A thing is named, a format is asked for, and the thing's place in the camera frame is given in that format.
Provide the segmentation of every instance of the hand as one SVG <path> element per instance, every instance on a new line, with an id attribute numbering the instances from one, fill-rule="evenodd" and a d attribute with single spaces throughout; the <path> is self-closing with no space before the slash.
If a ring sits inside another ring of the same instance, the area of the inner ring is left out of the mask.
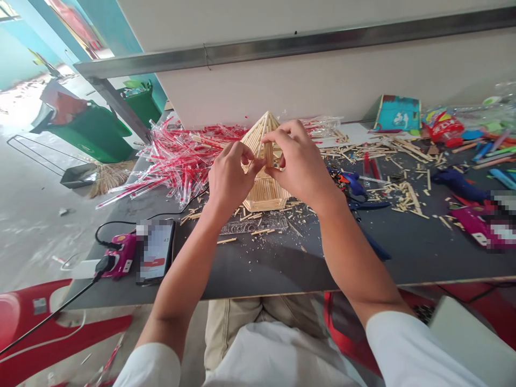
<path id="1" fill-rule="evenodd" d="M 284 189 L 320 214 L 337 200 L 346 200 L 336 187 L 321 158 L 317 146 L 308 136 L 303 124 L 294 120 L 280 125 L 263 136 L 262 142 L 275 142 L 283 151 L 277 168 L 265 172 Z"/>
<path id="2" fill-rule="evenodd" d="M 249 165 L 247 173 L 240 163 Z M 239 141 L 226 146 L 208 174 L 210 199 L 203 213 L 211 211 L 217 225 L 224 226 L 251 191 L 254 178 L 265 163 L 264 159 L 255 159 L 249 147 Z"/>

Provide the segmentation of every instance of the person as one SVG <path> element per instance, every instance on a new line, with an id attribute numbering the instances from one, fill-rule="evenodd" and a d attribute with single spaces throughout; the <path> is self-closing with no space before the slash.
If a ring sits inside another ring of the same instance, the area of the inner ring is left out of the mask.
<path id="1" fill-rule="evenodd" d="M 301 122 L 281 125 L 262 142 L 275 142 L 283 151 L 281 170 L 270 167 L 266 173 L 316 212 L 326 263 L 365 328 L 385 385 L 484 386 L 405 304 Z M 247 173 L 241 163 L 249 165 Z M 264 166 L 240 142 L 216 158 L 209 173 L 210 198 L 163 279 L 115 387 L 179 385 L 185 337 L 210 275 L 219 232 Z M 335 343 L 318 332 L 317 316 L 306 300 L 209 301 L 204 386 L 364 386 Z"/>

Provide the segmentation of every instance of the window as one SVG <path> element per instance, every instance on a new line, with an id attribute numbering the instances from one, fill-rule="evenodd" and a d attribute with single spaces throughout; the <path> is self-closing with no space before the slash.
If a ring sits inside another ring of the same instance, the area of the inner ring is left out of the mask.
<path id="1" fill-rule="evenodd" d="M 0 22 L 18 19 L 20 15 L 4 0 L 0 0 Z"/>

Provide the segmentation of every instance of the khaki pants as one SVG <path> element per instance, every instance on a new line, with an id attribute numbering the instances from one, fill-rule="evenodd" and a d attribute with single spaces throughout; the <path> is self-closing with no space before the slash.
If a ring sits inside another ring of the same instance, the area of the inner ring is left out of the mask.
<path id="1" fill-rule="evenodd" d="M 311 295 L 211 300 L 204 368 L 212 371 L 220 364 L 242 326 L 261 321 L 280 321 L 317 339 L 328 337 L 322 307 Z"/>

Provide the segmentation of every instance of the wooden stick pyramid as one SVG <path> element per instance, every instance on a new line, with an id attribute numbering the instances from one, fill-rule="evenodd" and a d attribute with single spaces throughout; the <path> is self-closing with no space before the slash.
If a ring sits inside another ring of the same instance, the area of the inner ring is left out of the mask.
<path id="1" fill-rule="evenodd" d="M 271 143 L 262 144 L 261 140 L 266 133 L 276 130 L 279 125 L 276 118 L 268 111 L 242 139 L 242 142 L 251 149 L 255 157 L 265 158 L 267 167 L 274 166 L 275 152 Z M 247 166 L 242 165 L 242 167 L 247 172 Z M 243 205 L 249 212 L 281 210 L 285 208 L 286 200 L 289 197 L 290 194 L 281 188 L 276 180 L 261 170 L 258 172 L 254 180 L 254 186 L 244 200 Z"/>

